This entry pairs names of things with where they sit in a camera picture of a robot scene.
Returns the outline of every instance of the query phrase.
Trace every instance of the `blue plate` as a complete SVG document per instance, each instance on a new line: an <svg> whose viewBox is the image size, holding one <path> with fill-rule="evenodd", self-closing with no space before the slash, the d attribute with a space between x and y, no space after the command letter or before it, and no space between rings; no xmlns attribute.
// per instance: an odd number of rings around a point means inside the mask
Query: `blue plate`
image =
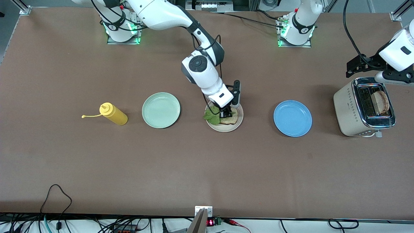
<svg viewBox="0 0 414 233"><path fill-rule="evenodd" d="M273 113L276 127L290 137L305 135L312 126L312 115L309 109L295 100L280 103Z"/></svg>

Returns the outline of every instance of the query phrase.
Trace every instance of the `yellow squeeze bottle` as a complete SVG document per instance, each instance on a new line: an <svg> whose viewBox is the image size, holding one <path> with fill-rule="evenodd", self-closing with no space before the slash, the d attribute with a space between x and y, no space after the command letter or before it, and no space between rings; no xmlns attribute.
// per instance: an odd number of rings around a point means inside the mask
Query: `yellow squeeze bottle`
<svg viewBox="0 0 414 233"><path fill-rule="evenodd" d="M104 116L117 125L124 125L128 121L127 115L125 115L125 113L123 113L121 110L119 110L117 107L115 107L115 105L111 103L101 104L101 106L99 107L99 112L101 113L99 115L96 115L96 116L83 115L82 118Z"/></svg>

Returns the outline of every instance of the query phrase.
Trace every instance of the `toast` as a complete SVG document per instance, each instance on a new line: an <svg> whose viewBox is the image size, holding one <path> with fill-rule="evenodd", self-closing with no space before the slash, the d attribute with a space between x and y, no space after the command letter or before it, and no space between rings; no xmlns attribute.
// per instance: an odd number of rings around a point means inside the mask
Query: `toast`
<svg viewBox="0 0 414 233"><path fill-rule="evenodd" d="M383 115L390 109L390 102L388 97L383 91L374 92L371 95L372 103L374 105L377 115Z"/></svg>
<svg viewBox="0 0 414 233"><path fill-rule="evenodd" d="M230 108L230 110L232 112L234 112L232 117L227 117L227 118L220 118L220 124L223 125L234 125L236 124L237 120L238 120L238 112L235 108Z"/></svg>

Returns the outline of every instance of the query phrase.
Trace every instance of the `metal bracket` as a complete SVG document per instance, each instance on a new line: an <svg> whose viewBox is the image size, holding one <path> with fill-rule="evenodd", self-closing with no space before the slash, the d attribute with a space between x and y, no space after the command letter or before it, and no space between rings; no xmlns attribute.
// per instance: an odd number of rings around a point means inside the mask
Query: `metal bracket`
<svg viewBox="0 0 414 233"><path fill-rule="evenodd" d="M338 2L338 0L332 0L326 7L324 7L323 12L325 12L325 13L331 12L332 8L334 8L334 6L336 5L337 2Z"/></svg>
<svg viewBox="0 0 414 233"><path fill-rule="evenodd" d="M21 0L11 0L12 3L14 3L19 9L20 9L20 15L29 15L31 12L31 6L26 5Z"/></svg>
<svg viewBox="0 0 414 233"><path fill-rule="evenodd" d="M390 13L392 21L401 21L401 16L413 6L414 0L405 0L399 7Z"/></svg>
<svg viewBox="0 0 414 233"><path fill-rule="evenodd" d="M213 216L213 207L212 206L195 206L194 208L194 216L197 215L200 209L207 209L208 217L211 218Z"/></svg>

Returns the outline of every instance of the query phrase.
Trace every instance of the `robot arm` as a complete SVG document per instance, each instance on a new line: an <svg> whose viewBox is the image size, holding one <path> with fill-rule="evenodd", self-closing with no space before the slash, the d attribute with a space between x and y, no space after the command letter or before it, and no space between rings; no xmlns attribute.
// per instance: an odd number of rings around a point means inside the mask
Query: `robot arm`
<svg viewBox="0 0 414 233"><path fill-rule="evenodd" d="M375 76L379 83L414 85L414 19L400 29L375 55L360 56L347 63L347 78L358 72L380 70Z"/></svg>
<svg viewBox="0 0 414 233"><path fill-rule="evenodd" d="M76 3L83 3L87 0L72 0ZM104 22L108 23L107 28L111 27L111 22L123 22L123 13L120 8L119 0L90 0L96 2L95 7L101 12L100 16ZM166 0L128 0L137 17L142 20L148 28L153 30L165 30L172 27L184 27L189 33L200 41L200 46L182 61L181 70L187 79L201 88L205 94L220 110L226 108L230 112L230 105L238 107L240 98L240 83L235 81L235 86L231 93L227 86L222 82L215 66L222 63L224 59L224 49L218 41L213 39L200 23L193 18L185 9L175 6ZM109 32L112 39L124 37L124 32L119 30L119 25L115 25L113 32Z"/></svg>
<svg viewBox="0 0 414 233"><path fill-rule="evenodd" d="M315 29L315 22L323 10L320 0L301 0L301 5L295 12L284 16L284 30L281 37L293 45L302 45L308 41Z"/></svg>

